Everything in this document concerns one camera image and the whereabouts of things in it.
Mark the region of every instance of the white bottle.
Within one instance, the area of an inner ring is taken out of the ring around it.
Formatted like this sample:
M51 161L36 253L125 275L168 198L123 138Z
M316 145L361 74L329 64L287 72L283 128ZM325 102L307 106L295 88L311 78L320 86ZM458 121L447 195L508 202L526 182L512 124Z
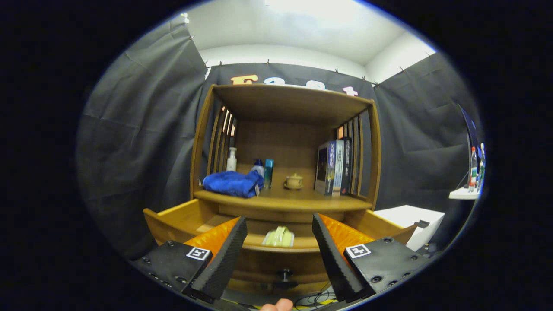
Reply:
M236 172L236 148L230 147L228 151L227 172Z
M261 159L255 159L254 166L252 167L250 172L253 170L256 170L261 177L265 176L265 168L263 167L263 162L261 162Z

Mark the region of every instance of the finger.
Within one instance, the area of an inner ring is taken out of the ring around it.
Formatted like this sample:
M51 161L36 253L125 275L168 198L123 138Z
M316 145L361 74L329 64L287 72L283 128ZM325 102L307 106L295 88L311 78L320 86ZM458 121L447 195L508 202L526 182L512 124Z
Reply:
M266 303L261 307L259 311L280 311L280 310L277 309L275 305Z
M281 299L276 303L276 308L278 311L291 311L294 303L289 299Z

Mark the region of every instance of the cabinet top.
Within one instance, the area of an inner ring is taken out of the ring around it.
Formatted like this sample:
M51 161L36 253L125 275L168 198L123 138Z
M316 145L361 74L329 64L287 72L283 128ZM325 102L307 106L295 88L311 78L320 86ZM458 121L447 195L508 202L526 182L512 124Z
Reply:
M374 100L296 85L214 85L213 93L238 120L338 127Z

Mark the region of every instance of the plastic bottle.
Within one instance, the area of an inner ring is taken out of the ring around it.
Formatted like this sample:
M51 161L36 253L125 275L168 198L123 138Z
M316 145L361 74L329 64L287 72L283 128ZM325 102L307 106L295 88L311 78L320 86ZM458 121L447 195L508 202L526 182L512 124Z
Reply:
M473 192L476 186L476 175L478 175L478 161L476 160L476 148L471 149L471 169L468 174L468 192Z
M236 172L236 148L230 147L228 152L230 154L227 159L227 172Z
M480 144L480 149L482 150L482 158L480 159L480 178L478 180L478 185L476 186L478 191L482 191L482 185L484 184L484 172L486 171L486 154L484 153L484 143Z
M252 170L256 170L260 176L265 176L265 169L263 168L263 162L261 162L261 159L255 159L255 163L253 164Z
M265 188L271 188L271 184L273 181L273 166L274 166L273 159L265 159L265 182L264 182Z

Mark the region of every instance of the book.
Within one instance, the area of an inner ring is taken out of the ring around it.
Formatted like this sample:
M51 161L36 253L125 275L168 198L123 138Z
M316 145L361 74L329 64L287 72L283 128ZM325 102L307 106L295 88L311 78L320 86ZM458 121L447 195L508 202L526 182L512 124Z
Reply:
M353 150L351 137L344 137L344 160L342 169L342 185L340 186L340 195L349 194L349 185L351 184L351 170L353 168Z
M343 171L343 159L344 159L344 141L342 139L336 140L336 161L334 168L334 185L332 186L332 196L339 196L340 190L342 190L342 171Z
M319 146L315 190L322 195L332 195L336 161L336 141Z

